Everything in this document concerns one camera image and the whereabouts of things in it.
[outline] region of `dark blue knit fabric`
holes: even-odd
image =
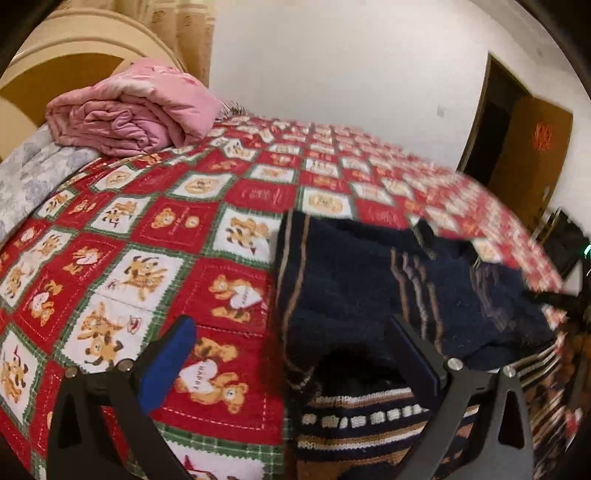
[[[289,217],[288,248],[288,216],[278,237],[278,275],[284,269],[277,310],[287,316],[287,375],[296,390],[311,394],[334,375],[339,385],[354,380],[348,357],[365,372],[393,376],[396,352],[384,342],[384,326],[405,313],[404,301],[423,338],[474,369],[514,362],[554,340],[539,306],[520,296],[519,271],[481,262],[470,242],[438,238],[423,220],[414,230],[394,230],[301,212]],[[327,366],[334,354],[339,361]]]

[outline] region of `curtain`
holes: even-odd
[[[209,85],[217,0],[65,0],[60,8],[107,9],[144,24],[187,71]]]

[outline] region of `white wall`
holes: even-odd
[[[574,112],[552,205],[591,231],[591,102],[564,57],[556,68],[548,56],[536,63],[515,41],[516,19],[533,19],[508,9],[514,38],[468,0],[218,2],[211,86],[219,96],[263,115],[358,125],[451,168],[492,52],[533,94]],[[502,9],[491,14],[503,21]],[[526,27],[535,35],[521,36],[548,52],[543,32]],[[527,49],[535,55],[535,42]]]

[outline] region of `bolt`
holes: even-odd
[[[120,372],[129,372],[134,367],[134,361],[131,358],[124,358],[117,364],[117,369]]]
[[[66,368],[66,378],[74,378],[78,374],[77,367],[68,367]]]
[[[513,378],[517,372],[515,372],[515,368],[513,368],[512,366],[506,365],[506,366],[503,367],[503,373],[507,377]]]
[[[447,366],[450,370],[459,372],[462,368],[464,368],[464,362],[462,362],[459,358],[450,358],[447,361]]]

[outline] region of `pink blanket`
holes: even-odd
[[[220,105],[188,73],[140,59],[92,87],[53,99],[46,118],[60,145],[129,157],[198,143],[212,129]]]

